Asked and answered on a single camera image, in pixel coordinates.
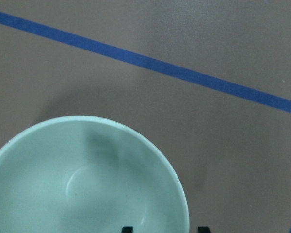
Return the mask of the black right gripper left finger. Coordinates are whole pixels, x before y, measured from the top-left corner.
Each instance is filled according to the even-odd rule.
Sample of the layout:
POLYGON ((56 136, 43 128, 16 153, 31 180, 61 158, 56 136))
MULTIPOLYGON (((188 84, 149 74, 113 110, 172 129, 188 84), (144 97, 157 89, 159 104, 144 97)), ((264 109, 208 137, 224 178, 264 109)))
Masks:
POLYGON ((124 226, 121 233, 133 233, 133 226, 124 226))

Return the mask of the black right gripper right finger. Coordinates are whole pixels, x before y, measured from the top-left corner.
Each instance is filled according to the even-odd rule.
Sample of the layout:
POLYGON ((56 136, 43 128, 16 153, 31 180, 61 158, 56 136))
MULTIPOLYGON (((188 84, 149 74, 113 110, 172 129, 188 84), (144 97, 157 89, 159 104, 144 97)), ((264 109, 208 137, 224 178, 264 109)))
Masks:
POLYGON ((211 233, 211 230, 207 226, 198 226, 197 233, 211 233))

